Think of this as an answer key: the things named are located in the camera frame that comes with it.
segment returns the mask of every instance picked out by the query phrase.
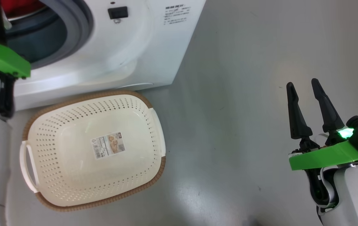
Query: white washing machine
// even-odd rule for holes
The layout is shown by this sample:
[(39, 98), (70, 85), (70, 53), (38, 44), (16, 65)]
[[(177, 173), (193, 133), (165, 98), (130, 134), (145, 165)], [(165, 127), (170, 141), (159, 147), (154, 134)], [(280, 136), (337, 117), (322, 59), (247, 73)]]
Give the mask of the white washing machine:
[(8, 45), (32, 64), (17, 110), (106, 89), (173, 82), (205, 0), (41, 0), (11, 18)]

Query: product label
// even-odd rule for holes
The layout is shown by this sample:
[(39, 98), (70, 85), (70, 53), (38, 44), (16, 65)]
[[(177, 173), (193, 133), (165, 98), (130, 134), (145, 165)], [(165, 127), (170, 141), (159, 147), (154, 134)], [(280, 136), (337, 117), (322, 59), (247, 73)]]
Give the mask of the product label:
[(102, 159), (126, 150), (121, 133), (110, 133), (91, 139), (91, 145), (96, 159)]
[(186, 6), (185, 4), (166, 6), (163, 24), (167, 25), (185, 22), (190, 13), (190, 9), (191, 7)]

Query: barcode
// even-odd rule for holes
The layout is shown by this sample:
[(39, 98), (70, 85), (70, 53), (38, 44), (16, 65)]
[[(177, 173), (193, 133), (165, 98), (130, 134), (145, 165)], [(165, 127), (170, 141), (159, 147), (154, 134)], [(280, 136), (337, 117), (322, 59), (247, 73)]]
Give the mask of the barcode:
[(120, 151), (125, 151), (125, 149), (124, 149), (124, 144), (119, 144), (119, 149), (120, 149)]
[(99, 159), (101, 157), (101, 153), (99, 151), (98, 145), (94, 144), (93, 148), (94, 148), (94, 151), (95, 151), (96, 158)]

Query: white basket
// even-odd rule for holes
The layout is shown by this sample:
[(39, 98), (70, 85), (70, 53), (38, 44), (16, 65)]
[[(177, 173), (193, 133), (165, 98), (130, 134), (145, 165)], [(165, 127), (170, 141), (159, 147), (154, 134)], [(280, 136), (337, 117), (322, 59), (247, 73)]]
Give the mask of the white basket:
[(163, 172), (165, 153), (162, 128), (150, 103), (138, 93), (114, 91), (35, 115), (24, 131), (20, 165), (27, 185), (44, 205), (71, 211), (151, 186)]

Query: floor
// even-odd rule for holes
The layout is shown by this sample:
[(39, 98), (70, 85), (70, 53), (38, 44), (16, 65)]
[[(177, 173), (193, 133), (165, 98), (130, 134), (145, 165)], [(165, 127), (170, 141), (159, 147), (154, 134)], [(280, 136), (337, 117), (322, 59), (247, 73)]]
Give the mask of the floor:
[[(291, 171), (286, 83), (314, 134), (318, 78), (341, 118), (358, 115), (358, 2), (208, 0), (172, 85), (143, 90), (166, 139), (166, 168), (149, 189), (78, 212), (42, 206), (18, 150), (38, 109), (10, 121), (10, 226), (319, 226), (304, 172)], [(313, 136), (320, 144), (324, 140)]]

